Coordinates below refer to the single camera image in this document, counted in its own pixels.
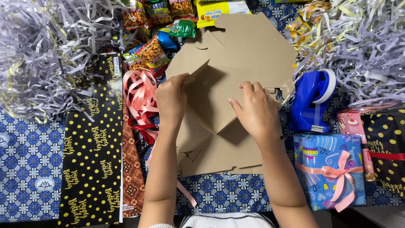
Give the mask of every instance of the blue tape dispenser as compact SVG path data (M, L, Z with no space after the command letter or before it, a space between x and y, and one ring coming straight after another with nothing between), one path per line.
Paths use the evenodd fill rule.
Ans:
M336 75L330 69L304 73L297 81L291 105L291 131L329 132L322 116L336 88Z

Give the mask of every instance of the yellow snack package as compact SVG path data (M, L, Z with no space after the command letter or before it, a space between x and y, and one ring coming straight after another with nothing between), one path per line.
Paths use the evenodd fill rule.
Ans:
M197 7L197 28L213 26L214 21L223 13L252 14L245 1L220 1L220 2L194 2Z

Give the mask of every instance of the green snack wrapper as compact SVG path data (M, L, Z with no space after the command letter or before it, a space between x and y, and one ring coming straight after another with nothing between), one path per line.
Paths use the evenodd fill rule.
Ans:
M190 19L178 19L173 22L169 35L174 37L196 37L196 23Z

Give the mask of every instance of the hand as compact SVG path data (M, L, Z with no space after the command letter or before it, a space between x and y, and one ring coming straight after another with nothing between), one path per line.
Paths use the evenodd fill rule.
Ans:
M171 77L156 89L160 125L180 126L187 103L183 81L188 75L189 73L184 73Z
M279 140L281 125L277 103L270 97L269 92L258 82L242 82L239 88L243 89L244 107L233 98L229 98L228 102L243 127L257 144L268 142L271 138Z

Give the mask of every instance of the satin ribbon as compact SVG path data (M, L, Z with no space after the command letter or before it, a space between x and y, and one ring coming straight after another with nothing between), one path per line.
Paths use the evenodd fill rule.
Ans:
M354 197L355 197L354 180L353 180L353 177L350 175L350 173L351 172L363 172L362 166L345 170L345 165L346 165L346 162L347 162L347 159L349 158L349 156L350 156L349 152L347 152L347 151L342 152L342 155L340 156L339 161L338 161L339 169L334 169L330 166L324 166L321 169L310 168L310 167L306 167L306 166L298 164L298 163L295 164L295 167L297 167L298 169L300 169L303 172L312 173L312 174L322 174L323 176L326 176L326 177L337 178L336 190L331 199L332 202L335 202L342 194L343 187L345 185L345 177L349 180L350 184L352 185L353 191L350 192L349 195L346 196L346 198L340 200L340 202L335 205L337 212L341 212L343 209L348 207L354 200Z
M131 79L132 84L128 86L129 79ZM124 87L124 101L128 106L128 110L138 121L139 125L134 127L131 126L131 120L133 118L128 120L128 124L131 128L140 131L147 144L154 143L158 138L159 133L158 131L151 130L157 126L152 124L148 117L151 116L151 112L159 112L159 109L154 107L156 105L156 79L148 71L127 71L122 78L122 84ZM129 94L133 95L132 100L130 100ZM146 162L147 166L150 166L155 145L156 143L153 145L151 154ZM179 181L177 181L177 188L186 196L193 206L197 205L193 196Z
M373 152L369 152L369 153L370 153L370 157L374 157L374 158L405 161L405 153L401 153L401 154L386 154L386 153L373 153Z

